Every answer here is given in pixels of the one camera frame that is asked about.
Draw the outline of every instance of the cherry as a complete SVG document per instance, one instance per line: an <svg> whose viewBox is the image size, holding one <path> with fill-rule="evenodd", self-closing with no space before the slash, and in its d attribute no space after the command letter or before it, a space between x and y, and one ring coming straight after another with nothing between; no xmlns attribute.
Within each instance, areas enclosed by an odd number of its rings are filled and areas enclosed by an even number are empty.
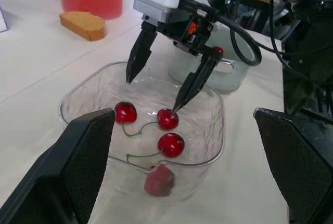
<svg viewBox="0 0 333 224"><path fill-rule="evenodd" d="M176 133L167 133L160 138L157 147L164 156L175 158L183 152L185 141Z"/></svg>
<svg viewBox="0 0 333 224"><path fill-rule="evenodd" d="M157 113L158 125L163 130L174 129L179 124L179 117L177 113L171 113L170 109L162 109Z"/></svg>
<svg viewBox="0 0 333 224"><path fill-rule="evenodd" d="M150 173L145 182L145 191L155 197L165 197L171 194L175 186L175 174L165 165L161 164L157 170Z"/></svg>
<svg viewBox="0 0 333 224"><path fill-rule="evenodd" d="M116 110L116 122L119 124L134 123L137 113L134 105L130 102L120 102L114 107Z"/></svg>
<svg viewBox="0 0 333 224"><path fill-rule="evenodd" d="M223 53L224 53L224 50L223 50L221 47L219 47L219 46L215 46L215 47L213 47L213 49L214 49L215 51L218 51L218 52L221 53L222 55L223 55Z"/></svg>

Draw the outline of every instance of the table surface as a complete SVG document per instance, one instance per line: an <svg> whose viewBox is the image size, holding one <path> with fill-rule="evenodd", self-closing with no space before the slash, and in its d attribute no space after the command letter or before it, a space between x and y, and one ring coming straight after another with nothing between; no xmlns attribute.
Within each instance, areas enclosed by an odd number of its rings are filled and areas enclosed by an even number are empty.
<svg viewBox="0 0 333 224"><path fill-rule="evenodd" d="M105 64L124 61L140 32L141 14L124 0L108 36L87 42L59 23L60 0L0 0L10 30L0 33L0 205L30 166L62 133L62 97ZM250 32L267 46L268 37ZM152 75L168 80L172 43L158 35L148 61ZM198 192L179 206L160 207L100 194L90 223L286 224L287 204L271 175L253 111L283 111L282 67L262 50L241 87L224 95L225 150Z"/></svg>

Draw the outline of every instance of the glass bowl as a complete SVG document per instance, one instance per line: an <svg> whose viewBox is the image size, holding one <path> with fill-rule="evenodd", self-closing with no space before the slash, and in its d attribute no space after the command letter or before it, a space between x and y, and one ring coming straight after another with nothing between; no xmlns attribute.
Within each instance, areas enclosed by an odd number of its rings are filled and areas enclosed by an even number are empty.
<svg viewBox="0 0 333 224"><path fill-rule="evenodd" d="M236 34L236 41L241 53L246 58L253 60L254 55L245 40ZM206 44L210 47L219 46L224 50L223 59L214 68L207 84L221 93L237 90L250 67L243 63L235 53L231 43L230 30L222 27L216 32L212 32ZM170 50L169 74L177 81L183 82L190 72L195 72L198 69L202 56L195 57L174 46Z"/></svg>
<svg viewBox="0 0 333 224"><path fill-rule="evenodd" d="M149 122L157 120L157 112L173 107L179 86L152 78L145 67L137 78L126 83L126 62L109 64L88 77L71 90L59 106L60 119L67 124L89 112L113 108L118 102L128 101L137 110L137 120L124 127L136 133ZM208 169L222 154L225 137L225 115L221 96L205 86L187 106L178 111L179 126L169 131L185 140L183 153L175 159L163 155L148 158L131 158L126 154L149 155L158 152L157 142L166 131L158 124L146 126L141 135L127 137L122 126L115 123L103 187L117 189L125 194L142 196L156 204L169 205L190 198L197 190ZM150 196L145 192L146 178L160 166L174 175L174 187L165 197Z"/></svg>

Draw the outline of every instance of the sponge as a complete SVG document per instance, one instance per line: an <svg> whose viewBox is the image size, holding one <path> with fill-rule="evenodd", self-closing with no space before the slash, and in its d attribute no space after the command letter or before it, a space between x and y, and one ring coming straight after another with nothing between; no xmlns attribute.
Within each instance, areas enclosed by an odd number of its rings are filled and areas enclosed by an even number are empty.
<svg viewBox="0 0 333 224"><path fill-rule="evenodd" d="M97 41L108 33L105 21L90 12L64 12L60 14L60 22L65 28L88 41Z"/></svg>

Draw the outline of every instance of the black wire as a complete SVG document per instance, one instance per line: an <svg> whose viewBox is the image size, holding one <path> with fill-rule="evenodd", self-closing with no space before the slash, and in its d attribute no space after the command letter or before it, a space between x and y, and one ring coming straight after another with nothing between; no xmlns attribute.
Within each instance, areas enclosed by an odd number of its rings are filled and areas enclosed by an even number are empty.
<svg viewBox="0 0 333 224"><path fill-rule="evenodd" d="M231 20L232 20L233 22L235 22L234 20L235 20L236 11L237 11L237 9L238 9L238 5L239 5L239 3L240 3L240 0L236 0L236 4L235 4L235 8L234 8L234 10L233 10L232 16L230 16L229 10L228 10L227 7L225 6L225 10L226 10L227 16L228 16L229 18L231 18ZM241 61L243 61L245 64L250 65L250 66L255 66L255 65L260 64L260 62L261 62L261 52L260 52L260 60L259 60L255 55L254 55L254 57L255 57L254 60L250 60L250 59L246 58L246 57L241 53L241 51L239 50L238 45L237 45L237 41L236 41L235 31L233 31L233 29L231 29L231 28L230 28L230 38L231 38L231 43L232 43L232 45L233 45L234 51L235 51L235 53L237 54L237 56L239 57L239 59L240 59Z"/></svg>
<svg viewBox="0 0 333 224"><path fill-rule="evenodd" d="M237 13L237 10L238 10L238 7L239 7L239 4L240 4L240 1L241 0L236 0L235 2L235 6L234 6L234 9L233 9L233 13L232 13L232 19L235 20L236 18L236 13ZM264 46L263 44L257 42L258 45L267 50L267 51L270 51L270 52L274 52L275 53L275 50L273 49L270 49L269 47L267 46ZM297 56L304 56L304 55L311 55L311 54L317 54L319 52L322 52L322 51L326 51L326 50L329 50L333 48L333 44L329 44L327 46L324 46L324 47L321 47L319 49L316 49L316 50L311 50L311 51L303 51L303 52L283 52L283 51L279 51L279 54L281 55L284 55L284 56L287 56L287 57L297 57Z"/></svg>
<svg viewBox="0 0 333 224"><path fill-rule="evenodd" d="M273 49L270 49L269 47L267 46L264 46L263 44L259 43L258 42L258 45L267 50L267 51L270 51L270 52L275 52ZM298 51L298 52L283 52L283 51L279 51L279 53L281 55L284 55L284 56L287 56L287 57L296 57L296 56L304 56L304 55L311 55L311 54L317 54L319 52L322 52L322 51L326 51L326 50L329 50L333 48L333 44L329 44L327 46L324 46L324 47L321 47L321 48L318 48L317 50L312 50L312 51Z"/></svg>
<svg viewBox="0 0 333 224"><path fill-rule="evenodd" d="M280 60L280 62L285 66L285 68L291 72L292 74L296 75L299 78L302 78L308 82L314 83L314 84L320 84L320 85L332 85L330 83L323 83L322 81L315 80L313 78L310 78L308 76L305 76L304 74L294 70L292 67L289 66L289 64L282 58L281 54L279 53L275 39L274 39L274 24L273 24L273 13L274 13L274 0L270 0L270 9L269 9L269 18L270 18L270 33L271 33L271 41L272 41L272 46L274 49L274 52L277 56L277 58Z"/></svg>
<svg viewBox="0 0 333 224"><path fill-rule="evenodd" d="M248 64L248 65L258 65L260 64L261 62L261 51L260 51L260 48L257 44L257 42L253 39L253 37L247 32L245 31L240 25L238 25L235 21L233 21L232 19L230 18L227 18L225 17L223 14L218 14L217 15L217 20L222 23L222 24L225 24L226 26L228 26L230 28L230 32L232 31L234 33L234 37L235 37L235 32L239 34L240 37L242 37L246 43L251 47L252 51L253 51L253 54L254 54L254 60L249 60L247 58L245 58L238 46L237 46L237 43L236 43L236 40L235 40L235 45L233 44L233 47L235 49L235 52L237 53L236 49L238 49L238 52L240 54L237 54L238 56L239 55L242 55L242 58L239 57L245 64Z"/></svg>

